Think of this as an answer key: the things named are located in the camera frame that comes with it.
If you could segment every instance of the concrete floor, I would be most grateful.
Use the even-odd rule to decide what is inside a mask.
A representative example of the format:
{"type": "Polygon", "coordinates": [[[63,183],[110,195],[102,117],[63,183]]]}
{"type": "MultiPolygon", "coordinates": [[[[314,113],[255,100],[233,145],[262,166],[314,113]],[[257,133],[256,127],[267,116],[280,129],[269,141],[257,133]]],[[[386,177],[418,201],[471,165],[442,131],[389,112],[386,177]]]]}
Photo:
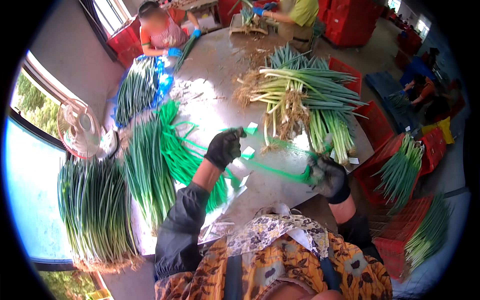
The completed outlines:
{"type": "MultiPolygon", "coordinates": [[[[333,49],[328,42],[320,39],[313,53],[318,57],[335,57],[355,68],[362,76],[373,72],[388,71],[394,79],[399,80],[403,72],[395,66],[394,57],[398,51],[396,36],[400,32],[401,30],[392,22],[380,18],[372,38],[364,47],[333,49]]],[[[363,102],[374,100],[383,111],[383,106],[378,96],[374,94],[372,89],[370,89],[364,81],[362,81],[360,97],[363,102]]],[[[349,175],[349,182],[357,209],[362,213],[372,213],[374,208],[371,207],[365,198],[360,184],[353,177],[353,174],[349,175]]],[[[295,208],[299,209],[304,215],[320,222],[320,224],[326,225],[329,230],[336,232],[335,219],[328,207],[327,200],[322,196],[316,195],[302,204],[297,205],[295,208]]]]}

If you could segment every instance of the blue plastic sheet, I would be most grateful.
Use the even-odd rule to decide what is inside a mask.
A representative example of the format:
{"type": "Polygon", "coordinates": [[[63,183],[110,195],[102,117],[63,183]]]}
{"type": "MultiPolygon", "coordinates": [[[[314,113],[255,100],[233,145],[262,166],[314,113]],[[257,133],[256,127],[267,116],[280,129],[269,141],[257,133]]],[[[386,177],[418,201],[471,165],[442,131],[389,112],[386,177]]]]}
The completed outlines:
{"type": "MultiPolygon", "coordinates": [[[[139,57],[135,58],[135,60],[139,61],[139,60],[143,60],[145,58],[147,58],[147,56],[142,54],[139,57]]],[[[173,83],[173,75],[171,74],[171,72],[168,72],[165,69],[165,62],[163,61],[163,57],[160,57],[160,56],[155,57],[155,66],[156,66],[156,69],[155,69],[155,75],[156,75],[155,83],[156,83],[157,91],[155,93],[155,96],[152,99],[152,103],[150,103],[150,106],[145,108],[145,109],[152,109],[152,108],[156,108],[157,106],[159,106],[162,103],[162,101],[164,100],[165,96],[168,94],[168,92],[169,92],[169,90],[172,86],[172,83],[173,83]]],[[[115,113],[117,112],[117,102],[118,102],[120,87],[123,84],[123,81],[125,80],[125,78],[127,78],[127,75],[128,75],[129,71],[130,71],[130,68],[128,68],[127,70],[125,70],[125,72],[123,72],[122,77],[120,78],[119,88],[118,88],[117,93],[115,94],[115,96],[113,96],[112,98],[107,100],[107,101],[112,102],[115,105],[115,107],[113,109],[113,114],[110,115],[114,120],[115,120],[115,113]]],[[[118,128],[123,128],[125,126],[125,125],[122,125],[122,124],[118,124],[116,120],[115,120],[115,125],[118,128]]]]}

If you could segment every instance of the table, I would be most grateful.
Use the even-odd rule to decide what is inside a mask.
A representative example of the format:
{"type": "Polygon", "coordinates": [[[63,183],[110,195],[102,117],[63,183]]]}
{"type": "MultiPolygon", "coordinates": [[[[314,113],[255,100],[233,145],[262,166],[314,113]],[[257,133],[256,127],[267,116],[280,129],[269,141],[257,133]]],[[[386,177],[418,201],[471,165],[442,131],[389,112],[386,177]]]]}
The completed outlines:
{"type": "MultiPolygon", "coordinates": [[[[259,130],[262,131],[261,120],[266,105],[252,103],[242,108],[232,99],[232,94],[240,86],[236,81],[238,77],[241,78],[249,68],[264,65],[264,57],[273,53],[274,47],[284,44],[285,41],[276,34],[253,36],[234,33],[230,36],[228,28],[202,36],[175,75],[170,96],[181,102],[175,122],[189,120],[198,124],[200,129],[189,138],[203,146],[208,146],[219,129],[247,127],[250,122],[255,122],[260,124],[259,130]]],[[[355,118],[352,118],[351,126],[361,164],[373,155],[373,149],[355,118]]],[[[305,134],[298,136],[295,142],[303,149],[308,149],[305,134]]],[[[301,174],[305,170],[306,156],[283,151],[269,152],[262,156],[260,149],[264,141],[254,136],[242,139],[240,143],[242,151],[247,146],[255,149],[254,159],[261,164],[295,174],[301,174]]],[[[350,165],[347,169],[352,171],[358,166],[350,165]]],[[[247,169],[238,160],[228,168],[239,179],[249,175],[247,190],[233,201],[225,213],[237,226],[250,221],[262,207],[279,202],[294,207],[315,195],[307,185],[292,183],[261,170],[247,169]]],[[[154,247],[142,247],[142,254],[154,251],[154,247]]]]}

